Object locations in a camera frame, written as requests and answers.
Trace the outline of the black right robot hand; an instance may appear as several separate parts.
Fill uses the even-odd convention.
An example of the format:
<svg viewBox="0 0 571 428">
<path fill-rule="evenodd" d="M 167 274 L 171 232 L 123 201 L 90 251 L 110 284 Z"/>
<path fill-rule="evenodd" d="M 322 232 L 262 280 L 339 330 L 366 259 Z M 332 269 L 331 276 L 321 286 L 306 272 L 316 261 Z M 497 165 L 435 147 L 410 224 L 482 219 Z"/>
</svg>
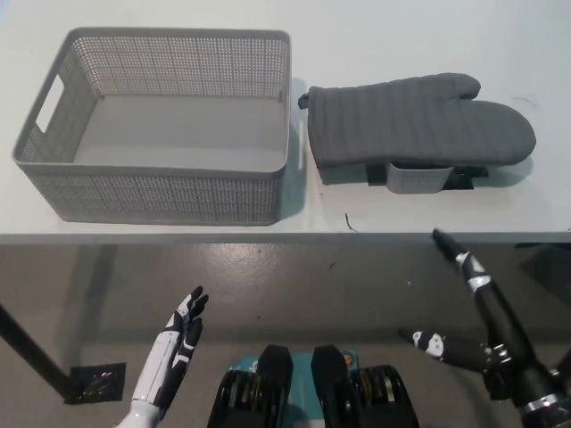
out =
<svg viewBox="0 0 571 428">
<path fill-rule="evenodd" d="M 487 329 L 487 341 L 409 328 L 399 329 L 399 336 L 439 362 L 479 373 L 490 399 L 509 399 L 523 414 L 564 400 L 566 387 L 537 358 L 514 309 L 473 252 L 438 228 L 432 239 L 444 258 L 458 268 Z"/>
</svg>

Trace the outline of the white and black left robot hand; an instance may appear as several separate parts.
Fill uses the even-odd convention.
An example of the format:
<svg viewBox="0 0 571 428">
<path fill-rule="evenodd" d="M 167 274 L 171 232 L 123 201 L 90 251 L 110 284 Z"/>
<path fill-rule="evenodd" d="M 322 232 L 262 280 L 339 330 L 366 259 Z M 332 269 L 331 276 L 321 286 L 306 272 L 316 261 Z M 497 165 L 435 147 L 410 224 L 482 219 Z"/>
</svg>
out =
<svg viewBox="0 0 571 428">
<path fill-rule="evenodd" d="M 201 314 L 209 296 L 201 286 L 177 306 L 158 333 L 132 399 L 166 412 L 182 383 L 203 330 Z"/>
</svg>

